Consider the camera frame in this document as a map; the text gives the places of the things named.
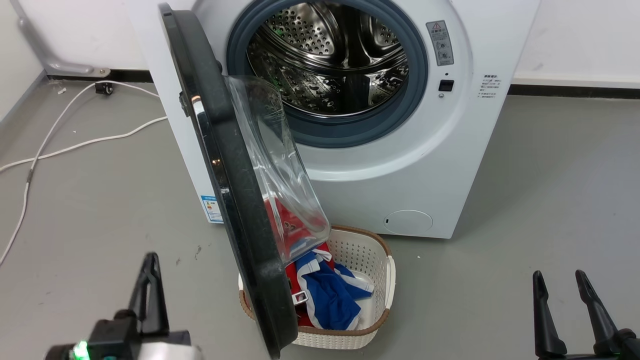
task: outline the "wall baseboard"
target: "wall baseboard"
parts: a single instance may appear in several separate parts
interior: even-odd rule
[[[49,76],[51,80],[100,81],[112,80],[123,83],[153,83],[147,70],[111,70],[105,78],[84,78],[81,76]],[[589,97],[601,99],[640,99],[640,89],[603,88],[594,86],[557,86],[511,84],[509,95],[553,96],[553,97]]]
[[[509,95],[640,99],[640,89],[511,84]]]

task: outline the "robotic arm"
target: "robotic arm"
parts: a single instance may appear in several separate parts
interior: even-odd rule
[[[538,360],[640,360],[640,340],[630,329],[618,330],[587,274],[576,270],[580,298],[587,305],[593,336],[594,354],[567,355],[566,345],[558,337],[547,300],[549,292],[542,273],[533,273],[533,319]]]
[[[88,340],[52,346],[45,360],[204,360],[189,331],[170,331],[160,262],[150,252],[142,262],[129,308],[113,320],[98,320]]]

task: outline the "clothing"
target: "clothing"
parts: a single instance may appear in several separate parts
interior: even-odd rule
[[[305,291],[308,298],[304,306],[296,309],[299,325],[331,330],[356,329],[362,310],[355,300],[370,297],[373,283],[357,279],[345,266],[335,263],[326,243],[291,265],[286,270],[292,293]]]

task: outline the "door glass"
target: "door glass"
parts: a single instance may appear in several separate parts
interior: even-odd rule
[[[282,262],[325,242],[331,226],[289,132],[278,90],[253,77],[225,77]]]

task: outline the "green led light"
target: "green led light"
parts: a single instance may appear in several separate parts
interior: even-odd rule
[[[74,346],[74,358],[76,360],[91,360],[89,358],[89,350],[86,349],[86,341],[80,341]]]

